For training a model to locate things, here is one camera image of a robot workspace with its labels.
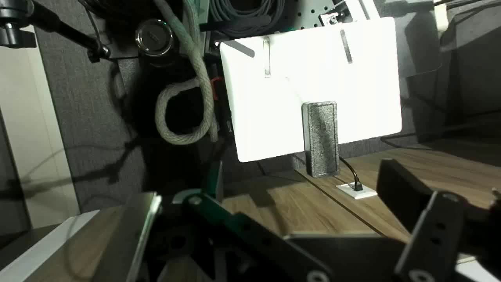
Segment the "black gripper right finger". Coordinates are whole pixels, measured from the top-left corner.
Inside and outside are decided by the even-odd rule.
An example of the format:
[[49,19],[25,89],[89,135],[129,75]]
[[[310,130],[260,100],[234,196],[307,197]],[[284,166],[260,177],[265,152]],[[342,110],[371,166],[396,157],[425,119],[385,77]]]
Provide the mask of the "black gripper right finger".
[[376,191],[410,232],[395,268],[403,282],[473,282],[456,271],[462,254],[501,277],[500,197],[487,208],[473,205],[457,193],[429,188],[396,160],[381,163]]

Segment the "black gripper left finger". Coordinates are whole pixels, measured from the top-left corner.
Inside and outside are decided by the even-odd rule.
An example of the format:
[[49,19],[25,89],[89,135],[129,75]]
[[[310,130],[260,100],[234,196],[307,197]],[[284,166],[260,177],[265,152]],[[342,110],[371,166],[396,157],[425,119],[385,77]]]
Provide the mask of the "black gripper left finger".
[[179,193],[177,204],[191,226],[188,255],[215,282],[335,282],[313,254],[205,193]]

